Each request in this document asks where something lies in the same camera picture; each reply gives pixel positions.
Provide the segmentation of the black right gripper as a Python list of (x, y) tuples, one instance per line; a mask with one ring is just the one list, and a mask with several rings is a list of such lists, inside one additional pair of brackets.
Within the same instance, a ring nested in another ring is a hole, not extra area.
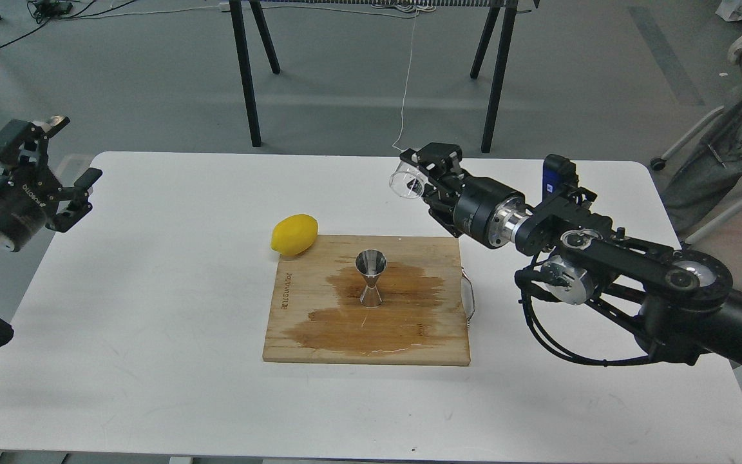
[(523, 193), (491, 177), (472, 176), (460, 166), (462, 148), (429, 143), (406, 149), (400, 161), (433, 177), (422, 194), (429, 215), (454, 238), (468, 235), (489, 249), (514, 242), (531, 214)]

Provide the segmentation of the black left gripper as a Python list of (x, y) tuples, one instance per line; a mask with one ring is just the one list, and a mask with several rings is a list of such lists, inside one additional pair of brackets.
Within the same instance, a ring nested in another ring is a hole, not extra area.
[[(18, 168), (32, 168), (39, 179), (58, 177), (50, 170), (49, 140), (70, 123), (65, 115), (54, 115), (45, 122), (12, 119), (0, 130), (0, 245), (12, 252), (20, 251), (44, 226), (65, 233), (79, 223), (93, 208), (91, 188), (103, 171), (88, 168), (69, 188), (58, 193), (43, 193), (33, 177), (17, 173)], [(9, 175), (15, 171), (15, 177)], [(59, 202), (67, 202), (57, 212)]]

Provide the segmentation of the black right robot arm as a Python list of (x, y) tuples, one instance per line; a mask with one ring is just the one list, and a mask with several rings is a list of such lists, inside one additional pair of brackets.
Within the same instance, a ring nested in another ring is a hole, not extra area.
[[(400, 153), (390, 188), (421, 198), (451, 235), (488, 249), (512, 244), (532, 259), (513, 279), (528, 328), (557, 358), (583, 366), (692, 366), (715, 353), (742, 366), (742, 293), (725, 264), (692, 249), (672, 249), (613, 228), (590, 206), (574, 162), (548, 155), (542, 200), (529, 206), (520, 191), (461, 166), (459, 146), (430, 143)], [(544, 329), (533, 302), (586, 305), (627, 330), (642, 356), (589, 358), (566, 349)]]

